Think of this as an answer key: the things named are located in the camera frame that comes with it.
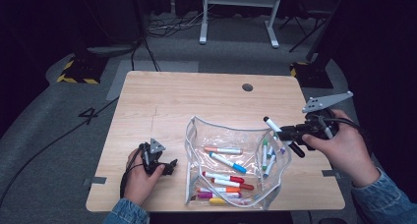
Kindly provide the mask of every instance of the metal bracket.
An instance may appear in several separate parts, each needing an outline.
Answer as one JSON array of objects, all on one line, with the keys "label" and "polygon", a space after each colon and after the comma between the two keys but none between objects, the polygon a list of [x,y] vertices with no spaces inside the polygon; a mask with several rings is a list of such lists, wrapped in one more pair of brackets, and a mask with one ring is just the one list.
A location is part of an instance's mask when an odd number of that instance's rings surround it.
[{"label": "metal bracket", "polygon": [[163,150],[165,150],[165,146],[153,138],[150,139],[150,153],[158,153]]},{"label": "metal bracket", "polygon": [[303,113],[310,113],[321,109],[325,109],[329,106],[332,106],[333,104],[341,102],[352,96],[353,93],[351,91],[347,91],[346,93],[342,94],[334,94],[317,98],[310,97],[309,101],[307,102],[306,106],[304,106],[302,111]]}]

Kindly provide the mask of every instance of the jacket sleeve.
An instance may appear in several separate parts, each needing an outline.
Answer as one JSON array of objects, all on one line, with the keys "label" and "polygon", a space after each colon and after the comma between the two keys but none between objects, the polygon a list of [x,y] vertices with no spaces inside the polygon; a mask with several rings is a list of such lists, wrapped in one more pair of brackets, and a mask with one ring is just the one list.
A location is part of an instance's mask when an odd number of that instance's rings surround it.
[{"label": "jacket sleeve", "polygon": [[352,188],[359,208],[372,223],[417,223],[417,204],[381,169],[381,177],[364,188]]},{"label": "jacket sleeve", "polygon": [[128,199],[121,198],[104,219],[103,224],[148,224],[149,214]]}]

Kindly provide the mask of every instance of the yellow marker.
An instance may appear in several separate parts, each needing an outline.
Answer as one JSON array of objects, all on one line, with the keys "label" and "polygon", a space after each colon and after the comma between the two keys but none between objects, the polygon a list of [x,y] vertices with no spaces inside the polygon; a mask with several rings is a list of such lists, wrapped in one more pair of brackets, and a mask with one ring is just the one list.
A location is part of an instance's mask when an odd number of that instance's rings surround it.
[{"label": "yellow marker", "polygon": [[227,202],[221,197],[212,197],[208,200],[212,204],[226,204]]}]

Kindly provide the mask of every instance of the clear plastic bag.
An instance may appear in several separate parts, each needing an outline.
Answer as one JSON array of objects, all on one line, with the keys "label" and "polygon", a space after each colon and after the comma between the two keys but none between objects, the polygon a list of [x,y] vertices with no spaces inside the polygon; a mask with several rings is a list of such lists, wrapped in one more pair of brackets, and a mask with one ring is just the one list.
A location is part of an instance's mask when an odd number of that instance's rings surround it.
[{"label": "clear plastic bag", "polygon": [[[279,194],[282,173],[291,163],[290,149],[273,137],[271,129],[232,129],[206,122],[197,116],[187,126],[185,148],[188,158],[185,202],[188,205],[223,203],[267,210]],[[239,149],[240,153],[229,153]],[[268,156],[267,163],[263,164],[265,149],[274,151],[274,155],[271,158]],[[230,186],[215,184],[212,177],[204,174],[244,179],[244,185],[239,184],[239,197],[220,191],[218,188]],[[208,196],[202,196],[204,190],[208,190]]]}]

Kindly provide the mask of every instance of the gray carpet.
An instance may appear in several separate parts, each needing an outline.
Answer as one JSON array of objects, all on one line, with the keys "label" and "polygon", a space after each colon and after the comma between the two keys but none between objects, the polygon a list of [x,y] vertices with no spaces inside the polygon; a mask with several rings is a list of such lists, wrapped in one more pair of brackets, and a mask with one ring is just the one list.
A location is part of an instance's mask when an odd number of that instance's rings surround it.
[{"label": "gray carpet", "polygon": [[[289,76],[289,64],[306,61],[305,56],[316,36],[289,53],[303,34],[295,22],[279,30],[284,21],[276,20],[274,29],[280,47],[272,49],[264,26],[267,19],[218,19],[208,24],[206,45],[199,44],[200,27],[196,26],[170,37],[149,37],[149,48],[161,71]],[[311,28],[313,22],[302,21],[302,24]],[[131,68],[130,54],[126,54],[109,60],[101,84],[57,83],[70,57],[70,53],[63,56],[49,68],[45,76],[50,82],[49,88],[28,106],[1,139],[0,192],[40,149],[80,125],[85,118],[78,117],[79,114],[90,108],[97,111],[117,97],[123,76]],[[135,70],[152,68],[143,46],[136,51],[134,60]],[[327,71],[334,88],[303,88],[306,99],[348,90],[335,63],[330,62]],[[353,100],[354,97],[335,107],[345,110],[356,120]],[[109,105],[89,125],[80,126],[53,143],[26,167],[4,199],[0,223],[100,223],[103,220],[107,213],[86,210],[89,187],[85,186],[85,180],[94,176],[116,104],[117,101]],[[356,223],[349,193],[350,181],[341,176],[338,182],[346,207],[312,211],[313,223],[325,217],[339,217],[349,224]],[[291,214],[294,223],[309,223],[307,210]]]}]

